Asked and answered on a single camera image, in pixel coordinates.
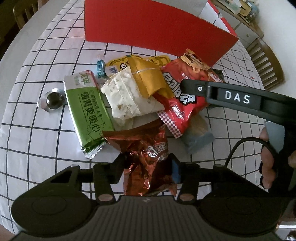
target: human hand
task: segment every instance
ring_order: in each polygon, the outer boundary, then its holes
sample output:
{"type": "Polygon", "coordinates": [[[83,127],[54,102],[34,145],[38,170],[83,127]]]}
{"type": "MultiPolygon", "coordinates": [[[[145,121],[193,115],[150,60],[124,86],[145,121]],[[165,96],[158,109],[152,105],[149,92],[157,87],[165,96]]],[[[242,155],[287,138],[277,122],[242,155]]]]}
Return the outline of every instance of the human hand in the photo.
{"type": "MultiPolygon", "coordinates": [[[[266,127],[264,127],[259,136],[260,139],[268,141],[268,133],[266,127]]],[[[270,151],[263,147],[261,151],[261,162],[263,163],[261,173],[263,175],[262,184],[264,188],[269,189],[276,177],[275,171],[272,169],[274,165],[274,158],[270,151]]],[[[296,168],[296,151],[294,151],[288,158],[288,164],[290,167],[296,168]]]]}

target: screw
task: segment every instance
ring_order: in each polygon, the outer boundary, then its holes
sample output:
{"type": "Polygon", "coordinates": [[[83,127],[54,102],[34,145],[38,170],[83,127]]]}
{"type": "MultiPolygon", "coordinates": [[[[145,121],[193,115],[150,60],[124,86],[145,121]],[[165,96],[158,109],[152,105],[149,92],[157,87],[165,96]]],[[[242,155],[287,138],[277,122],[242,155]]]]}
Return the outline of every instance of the screw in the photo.
{"type": "Polygon", "coordinates": [[[186,201],[191,201],[194,199],[194,196],[190,193],[183,193],[180,195],[180,199],[183,201],[183,202],[186,202],[186,201]]]}
{"type": "Polygon", "coordinates": [[[109,202],[113,199],[113,196],[110,195],[110,194],[101,194],[98,199],[101,201],[101,202],[109,202]]]}

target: wooden countertop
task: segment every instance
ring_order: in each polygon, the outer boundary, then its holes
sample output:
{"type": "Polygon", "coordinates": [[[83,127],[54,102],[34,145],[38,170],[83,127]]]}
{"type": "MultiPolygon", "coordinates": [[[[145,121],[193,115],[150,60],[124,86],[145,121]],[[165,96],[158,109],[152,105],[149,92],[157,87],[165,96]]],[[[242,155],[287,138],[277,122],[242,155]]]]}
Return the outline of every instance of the wooden countertop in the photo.
{"type": "Polygon", "coordinates": [[[259,38],[262,39],[264,37],[264,33],[262,32],[262,30],[257,25],[256,20],[254,20],[253,22],[251,22],[251,24],[248,24],[242,17],[240,17],[239,15],[233,14],[232,11],[230,11],[227,7],[225,7],[222,3],[218,2],[217,0],[211,0],[211,2],[216,7],[219,7],[221,9],[223,9],[225,12],[229,13],[230,15],[232,15],[233,17],[235,17],[238,21],[240,21],[241,23],[243,23],[244,25],[246,25],[249,29],[251,29],[254,33],[256,33],[259,36],[259,38]]]}

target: checkered tablecloth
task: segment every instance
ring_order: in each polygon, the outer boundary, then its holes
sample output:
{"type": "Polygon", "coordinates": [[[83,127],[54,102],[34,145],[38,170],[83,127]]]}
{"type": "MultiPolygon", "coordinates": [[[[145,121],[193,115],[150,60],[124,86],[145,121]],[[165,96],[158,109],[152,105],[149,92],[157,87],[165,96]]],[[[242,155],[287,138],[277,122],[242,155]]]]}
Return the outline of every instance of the checkered tablecloth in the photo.
{"type": "MultiPolygon", "coordinates": [[[[3,225],[12,232],[18,231],[10,210],[19,195],[71,164],[86,169],[99,161],[112,162],[118,155],[118,151],[107,145],[95,158],[86,159],[68,106],[47,113],[37,108],[40,96],[53,88],[63,88],[65,75],[83,70],[96,72],[98,54],[105,55],[106,62],[132,53],[141,56],[163,54],[135,46],[85,41],[83,7],[83,0],[71,0],[48,25],[26,58],[5,109],[0,129],[0,211],[3,225]]],[[[214,12],[208,15],[203,12],[202,15],[215,25],[221,24],[214,12]]],[[[214,68],[223,70],[227,83],[263,89],[250,56],[240,42],[214,68]]],[[[224,164],[230,149],[239,139],[258,137],[264,127],[263,119],[227,108],[205,109],[204,114],[216,137],[213,143],[194,155],[188,155],[180,139],[168,138],[169,152],[182,162],[198,162],[203,168],[224,164]]],[[[135,124],[141,125],[155,118],[156,114],[139,117],[135,124]]],[[[234,153],[229,168],[258,185],[260,150],[258,143],[244,143],[234,153]]],[[[112,188],[118,198],[123,192],[123,179],[112,188]]],[[[92,184],[84,184],[83,192],[94,198],[92,184]]],[[[209,192],[209,183],[200,183],[198,198],[209,192]]]]}

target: green and white wrapper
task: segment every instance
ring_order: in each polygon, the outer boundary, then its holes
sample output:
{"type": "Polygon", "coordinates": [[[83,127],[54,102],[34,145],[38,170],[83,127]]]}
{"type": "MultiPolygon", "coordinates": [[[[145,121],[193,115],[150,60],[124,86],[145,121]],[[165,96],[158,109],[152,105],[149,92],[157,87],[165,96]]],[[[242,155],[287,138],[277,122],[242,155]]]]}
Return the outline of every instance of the green and white wrapper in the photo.
{"type": "Polygon", "coordinates": [[[113,131],[92,71],[65,76],[64,88],[81,149],[93,158],[104,146],[102,131],[113,131]]]}

